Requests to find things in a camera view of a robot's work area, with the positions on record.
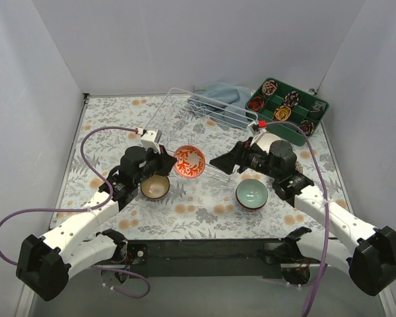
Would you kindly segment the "plain white ribbed bowl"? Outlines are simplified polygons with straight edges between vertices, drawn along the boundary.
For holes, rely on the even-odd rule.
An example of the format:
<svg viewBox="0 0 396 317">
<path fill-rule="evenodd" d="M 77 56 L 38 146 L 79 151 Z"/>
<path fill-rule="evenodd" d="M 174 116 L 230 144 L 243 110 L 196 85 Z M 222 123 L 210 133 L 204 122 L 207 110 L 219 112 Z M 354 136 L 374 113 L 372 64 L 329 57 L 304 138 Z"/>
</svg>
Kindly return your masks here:
<svg viewBox="0 0 396 317">
<path fill-rule="evenodd" d="M 281 138 L 272 133 L 265 133 L 256 143 L 262 150 L 269 153 L 270 147 L 275 141 L 281 141 Z"/>
</svg>

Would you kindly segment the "black glazed bowl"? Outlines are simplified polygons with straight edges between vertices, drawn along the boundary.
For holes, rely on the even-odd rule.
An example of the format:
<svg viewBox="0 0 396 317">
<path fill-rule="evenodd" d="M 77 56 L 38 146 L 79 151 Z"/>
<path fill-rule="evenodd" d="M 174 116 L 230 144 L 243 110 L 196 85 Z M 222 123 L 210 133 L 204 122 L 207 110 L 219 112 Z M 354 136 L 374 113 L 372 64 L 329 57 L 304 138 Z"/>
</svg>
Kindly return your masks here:
<svg viewBox="0 0 396 317">
<path fill-rule="evenodd" d="M 151 201 L 162 199 L 170 189 L 170 180 L 167 176 L 154 175 L 141 184 L 142 195 Z"/>
</svg>

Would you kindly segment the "orange white floral bowl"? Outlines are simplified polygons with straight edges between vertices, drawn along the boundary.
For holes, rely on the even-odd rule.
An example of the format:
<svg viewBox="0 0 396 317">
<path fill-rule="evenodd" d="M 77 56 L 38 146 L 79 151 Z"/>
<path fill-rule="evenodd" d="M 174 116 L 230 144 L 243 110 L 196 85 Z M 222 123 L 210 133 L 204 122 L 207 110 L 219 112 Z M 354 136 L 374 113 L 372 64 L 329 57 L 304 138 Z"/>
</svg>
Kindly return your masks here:
<svg viewBox="0 0 396 317">
<path fill-rule="evenodd" d="M 181 177 L 197 178 L 205 170 L 205 156 L 197 147 L 183 145 L 175 151 L 174 157 L 177 160 L 174 169 Z"/>
</svg>

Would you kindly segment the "pale green bowl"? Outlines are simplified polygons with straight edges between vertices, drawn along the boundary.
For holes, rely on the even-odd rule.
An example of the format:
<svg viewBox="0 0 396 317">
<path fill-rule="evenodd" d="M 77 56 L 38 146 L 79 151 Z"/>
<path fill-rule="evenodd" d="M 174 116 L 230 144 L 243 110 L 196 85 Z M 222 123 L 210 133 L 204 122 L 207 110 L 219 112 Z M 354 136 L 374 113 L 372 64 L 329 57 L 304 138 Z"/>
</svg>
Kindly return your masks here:
<svg viewBox="0 0 396 317">
<path fill-rule="evenodd" d="M 236 188 L 236 200 L 241 201 L 261 201 L 268 200 L 268 190 L 259 180 L 247 179 L 241 181 Z"/>
</svg>

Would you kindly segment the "brown floral pattern bowl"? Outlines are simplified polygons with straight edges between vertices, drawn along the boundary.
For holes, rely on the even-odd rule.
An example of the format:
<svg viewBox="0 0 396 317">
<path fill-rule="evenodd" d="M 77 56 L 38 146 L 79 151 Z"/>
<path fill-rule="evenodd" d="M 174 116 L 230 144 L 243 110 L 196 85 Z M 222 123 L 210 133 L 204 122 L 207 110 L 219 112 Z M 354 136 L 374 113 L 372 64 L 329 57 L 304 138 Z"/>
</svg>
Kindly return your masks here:
<svg viewBox="0 0 396 317">
<path fill-rule="evenodd" d="M 300 172 L 300 173 L 303 173 L 303 167 L 302 167 L 302 165 L 300 164 L 300 163 L 296 163 L 296 170 L 298 171 L 298 172 Z"/>
</svg>

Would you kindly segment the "blue white zigzag bowl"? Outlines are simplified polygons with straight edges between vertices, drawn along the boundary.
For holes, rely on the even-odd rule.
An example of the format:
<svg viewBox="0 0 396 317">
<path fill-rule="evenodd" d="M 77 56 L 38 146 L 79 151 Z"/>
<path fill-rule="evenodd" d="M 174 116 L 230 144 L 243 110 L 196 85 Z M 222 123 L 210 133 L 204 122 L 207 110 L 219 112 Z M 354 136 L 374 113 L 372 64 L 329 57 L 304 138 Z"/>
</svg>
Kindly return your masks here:
<svg viewBox="0 0 396 317">
<path fill-rule="evenodd" d="M 240 204 L 241 207 L 243 207 L 246 210 L 249 211 L 256 211 L 259 210 L 261 208 L 263 208 L 264 206 L 266 206 L 267 204 L 267 199 L 261 200 L 261 201 L 256 201 L 256 202 L 252 202 L 252 201 L 241 201 L 240 199 L 238 200 L 238 203 Z"/>
</svg>

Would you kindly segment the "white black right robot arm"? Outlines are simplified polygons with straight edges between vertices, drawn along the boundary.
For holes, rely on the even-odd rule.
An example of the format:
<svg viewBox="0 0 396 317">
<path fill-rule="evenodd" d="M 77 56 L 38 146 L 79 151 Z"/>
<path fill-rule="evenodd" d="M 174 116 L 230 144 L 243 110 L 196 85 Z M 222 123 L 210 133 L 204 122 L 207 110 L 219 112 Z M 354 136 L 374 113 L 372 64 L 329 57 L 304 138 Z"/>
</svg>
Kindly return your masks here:
<svg viewBox="0 0 396 317">
<path fill-rule="evenodd" d="M 277 196 L 325 227 L 332 242 L 317 242 L 310 229 L 299 228 L 284 240 L 292 262 L 313 258 L 346 273 L 364 293 L 376 296 L 396 280 L 396 231 L 367 223 L 327 201 L 314 181 L 296 170 L 296 154 L 287 141 L 274 141 L 264 151 L 256 142 L 239 141 L 234 148 L 210 161 L 225 174 L 252 169 L 273 179 Z"/>
</svg>

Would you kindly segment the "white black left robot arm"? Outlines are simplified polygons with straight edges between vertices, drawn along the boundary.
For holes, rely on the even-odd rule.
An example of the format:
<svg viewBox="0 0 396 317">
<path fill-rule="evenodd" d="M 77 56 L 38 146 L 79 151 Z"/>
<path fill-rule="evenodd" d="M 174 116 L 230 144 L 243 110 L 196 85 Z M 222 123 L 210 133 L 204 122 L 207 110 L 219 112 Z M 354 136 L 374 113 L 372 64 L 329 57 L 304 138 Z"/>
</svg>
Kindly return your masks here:
<svg viewBox="0 0 396 317">
<path fill-rule="evenodd" d="M 127 257 L 126 237 L 98 227 L 117 215 L 139 193 L 139 184 L 151 176 L 167 176 L 176 163 L 164 147 L 159 153 L 139 146 L 125 151 L 119 166 L 108 175 L 83 212 L 53 230 L 25 238 L 20 248 L 16 276 L 44 301 L 54 299 L 70 278 L 99 262 L 122 264 Z"/>
</svg>

